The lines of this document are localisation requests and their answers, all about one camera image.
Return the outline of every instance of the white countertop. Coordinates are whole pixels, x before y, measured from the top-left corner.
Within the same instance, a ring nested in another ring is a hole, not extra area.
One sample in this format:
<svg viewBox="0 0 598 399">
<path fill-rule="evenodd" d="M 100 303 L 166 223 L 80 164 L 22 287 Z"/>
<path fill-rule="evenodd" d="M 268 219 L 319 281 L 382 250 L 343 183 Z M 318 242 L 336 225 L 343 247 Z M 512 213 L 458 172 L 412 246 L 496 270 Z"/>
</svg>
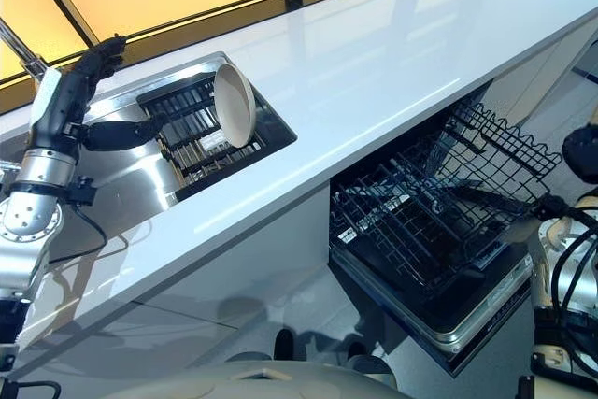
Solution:
<svg viewBox="0 0 598 399">
<path fill-rule="evenodd" d="M 122 70 L 98 92 L 224 51 L 296 142 L 56 268 L 21 343 L 88 326 L 598 14 L 598 0 L 326 0 Z M 26 108 L 0 118 L 20 127 Z M 112 239 L 102 251 L 120 248 Z"/>
</svg>

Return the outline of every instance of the cable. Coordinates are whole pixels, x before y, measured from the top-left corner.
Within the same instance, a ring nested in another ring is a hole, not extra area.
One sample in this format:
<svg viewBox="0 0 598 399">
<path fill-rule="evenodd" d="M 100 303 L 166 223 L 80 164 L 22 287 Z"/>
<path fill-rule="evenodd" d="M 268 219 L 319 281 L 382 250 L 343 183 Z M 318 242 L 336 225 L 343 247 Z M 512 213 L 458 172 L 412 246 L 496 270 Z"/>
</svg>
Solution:
<svg viewBox="0 0 598 399">
<path fill-rule="evenodd" d="M 17 386 L 19 387 L 19 390 L 21 388 L 50 387 L 54 390 L 52 399 L 58 399 L 63 392 L 60 384 L 57 382 L 52 382 L 51 380 L 41 380 L 38 382 L 17 382 Z"/>
<path fill-rule="evenodd" d="M 576 272 L 571 278 L 571 283 L 569 284 L 567 293 L 565 294 L 564 299 L 562 300 L 561 308 L 563 310 L 566 310 L 567 306 L 569 306 L 569 301 L 571 300 L 571 296 L 573 296 L 573 292 L 576 289 L 577 283 L 579 282 L 579 278 L 581 278 L 581 274 L 583 273 L 583 270 L 588 264 L 590 257 L 596 251 L 596 248 L 598 248 L 598 238 L 594 239 L 594 241 L 591 243 L 590 248 L 583 255 L 583 258 L 581 258 L 581 262 L 579 262 L 579 264 L 577 265 Z"/>
<path fill-rule="evenodd" d="M 88 249 L 86 251 L 78 252 L 76 254 L 71 254 L 70 256 L 64 256 L 64 257 L 58 257 L 56 259 L 52 259 L 49 261 L 49 264 L 57 264 L 58 262 L 70 261 L 72 259 L 77 259 L 77 257 L 82 257 L 82 256 L 87 256 L 88 254 L 93 254 L 93 253 L 101 250 L 108 243 L 108 237 L 106 236 L 106 233 L 104 232 L 104 230 L 102 229 L 102 227 L 99 224 L 97 224 L 95 221 L 93 221 L 87 215 L 85 215 L 85 212 L 83 212 L 79 208 L 78 205 L 71 205 L 71 209 L 73 209 L 73 212 L 75 212 L 75 214 L 77 216 L 79 216 L 83 221 L 85 221 L 95 231 L 97 231 L 97 233 L 102 237 L 102 244 L 99 247 L 96 247 L 94 249 Z"/>
<path fill-rule="evenodd" d="M 596 210 L 596 207 L 580 207 L 579 209 L 580 210 Z M 560 303 L 559 303 L 559 281 L 560 281 L 560 277 L 561 277 L 562 268 L 564 267 L 564 264 L 569 259 L 569 257 L 571 257 L 573 252 L 579 246 L 581 246 L 586 240 L 588 240 L 590 237 L 592 237 L 593 235 L 598 236 L 598 226 L 596 226 L 596 225 L 592 226 L 585 233 L 578 236 L 574 240 L 574 242 L 569 246 L 569 248 L 567 248 L 567 250 L 561 255 L 561 257 L 559 257 L 559 260 L 555 264 L 554 271 L 552 273 L 550 290 L 551 290 L 551 296 L 552 296 L 552 304 L 555 309 L 555 315 L 557 318 L 557 324 L 559 325 L 559 328 L 561 329 L 563 343 L 565 343 L 565 349 L 569 353 L 569 356 L 571 357 L 571 359 L 577 364 L 577 366 L 579 366 L 579 368 L 581 368 L 586 374 L 588 374 L 594 378 L 598 378 L 598 371 L 593 369 L 591 366 L 587 365 L 581 359 L 581 357 L 579 357 L 577 355 L 576 350 L 578 350 L 581 353 L 588 354 L 597 363 L 598 363 L 598 354 L 593 349 L 587 348 L 586 346 L 584 346 L 582 343 L 580 343 L 577 340 L 577 338 L 573 335 L 571 330 L 568 328 L 567 322 L 566 322 L 566 315 L 563 312 L 563 311 L 566 311 L 566 309 L 569 305 L 569 301 L 571 300 L 571 297 L 573 296 L 573 292 L 575 291 L 577 283 L 579 282 L 579 279 L 581 278 L 581 275 L 583 273 L 585 265 L 588 263 L 588 261 L 590 260 L 590 257 L 592 256 L 592 254 L 596 251 L 596 248 L 598 247 L 598 238 L 596 238 L 594 240 L 594 242 L 592 242 L 591 246 L 588 248 L 588 250 L 584 254 L 581 262 L 578 264 L 578 266 L 576 268 L 576 272 L 571 279 L 569 287 L 567 288 L 567 292 L 565 293 L 565 296 L 562 300 L 562 305 L 560 305 Z"/>
<path fill-rule="evenodd" d="M 564 267 L 565 263 L 574 253 L 574 251 L 584 243 L 589 237 L 598 233 L 598 226 L 591 227 L 588 231 L 580 235 L 578 238 L 574 240 L 574 242 L 569 245 L 569 248 L 565 250 L 559 260 L 554 265 L 554 271 L 552 272 L 552 279 L 550 280 L 550 295 L 552 297 L 552 306 L 554 307 L 554 311 L 556 312 L 557 321 L 560 319 L 561 316 L 561 304 L 559 301 L 559 279 L 561 277 L 561 271 Z"/>
</svg>

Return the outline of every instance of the white bowl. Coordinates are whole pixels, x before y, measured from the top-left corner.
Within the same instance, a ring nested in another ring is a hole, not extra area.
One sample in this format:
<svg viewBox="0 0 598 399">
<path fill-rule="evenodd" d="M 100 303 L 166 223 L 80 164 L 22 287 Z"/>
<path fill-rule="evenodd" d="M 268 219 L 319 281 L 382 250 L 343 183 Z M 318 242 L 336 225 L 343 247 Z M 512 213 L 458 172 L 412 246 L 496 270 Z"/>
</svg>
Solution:
<svg viewBox="0 0 598 399">
<path fill-rule="evenodd" d="M 224 63 L 214 78 L 216 114 L 231 145 L 246 146 L 255 130 L 255 97 L 248 80 L 232 64 Z"/>
</svg>

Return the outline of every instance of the dishwasher rack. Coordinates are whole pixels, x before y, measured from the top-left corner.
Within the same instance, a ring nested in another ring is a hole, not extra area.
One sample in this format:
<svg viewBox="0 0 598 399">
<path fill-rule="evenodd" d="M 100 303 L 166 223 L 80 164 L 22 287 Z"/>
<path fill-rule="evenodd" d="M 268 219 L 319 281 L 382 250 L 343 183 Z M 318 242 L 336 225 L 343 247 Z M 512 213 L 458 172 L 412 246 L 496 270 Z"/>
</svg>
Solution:
<svg viewBox="0 0 598 399">
<path fill-rule="evenodd" d="M 465 267 L 482 270 L 495 242 L 548 191 L 561 161 L 480 103 L 460 103 L 441 132 L 333 186 L 332 245 L 424 296 Z"/>
<path fill-rule="evenodd" d="M 291 144 L 296 136 L 253 89 L 256 127 L 251 141 L 238 149 L 224 138 L 214 105 L 215 73 L 198 74 L 137 97 L 150 116 L 166 124 L 156 140 L 180 183 L 179 201 Z"/>
</svg>

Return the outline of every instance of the open dishwasher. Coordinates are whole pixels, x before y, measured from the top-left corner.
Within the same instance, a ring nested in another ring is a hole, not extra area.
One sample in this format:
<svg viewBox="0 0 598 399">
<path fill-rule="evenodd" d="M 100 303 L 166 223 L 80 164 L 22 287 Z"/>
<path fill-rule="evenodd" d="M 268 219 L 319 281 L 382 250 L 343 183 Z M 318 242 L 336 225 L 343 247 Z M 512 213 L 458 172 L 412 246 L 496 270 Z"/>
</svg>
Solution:
<svg viewBox="0 0 598 399">
<path fill-rule="evenodd" d="M 486 89 L 331 189 L 332 259 L 453 376 L 527 297 L 532 260 L 513 235 L 535 229 L 562 159 L 479 103 Z"/>
</svg>

